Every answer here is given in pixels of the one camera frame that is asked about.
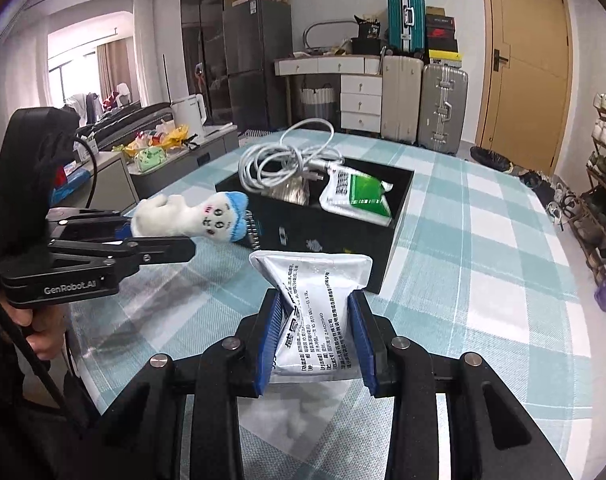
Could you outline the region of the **person's left hand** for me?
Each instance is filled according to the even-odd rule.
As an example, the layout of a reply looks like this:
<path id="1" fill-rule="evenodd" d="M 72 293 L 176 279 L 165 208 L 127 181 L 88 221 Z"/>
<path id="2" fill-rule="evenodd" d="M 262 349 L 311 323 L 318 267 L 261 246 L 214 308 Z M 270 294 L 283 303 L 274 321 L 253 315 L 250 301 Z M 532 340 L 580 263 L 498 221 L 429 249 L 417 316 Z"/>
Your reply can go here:
<path id="1" fill-rule="evenodd" d="M 12 322 L 30 328 L 26 341 L 41 361 L 53 359 L 64 346 L 64 333 L 68 327 L 69 307 L 66 304 L 39 307 L 35 311 L 16 309 L 4 304 Z"/>

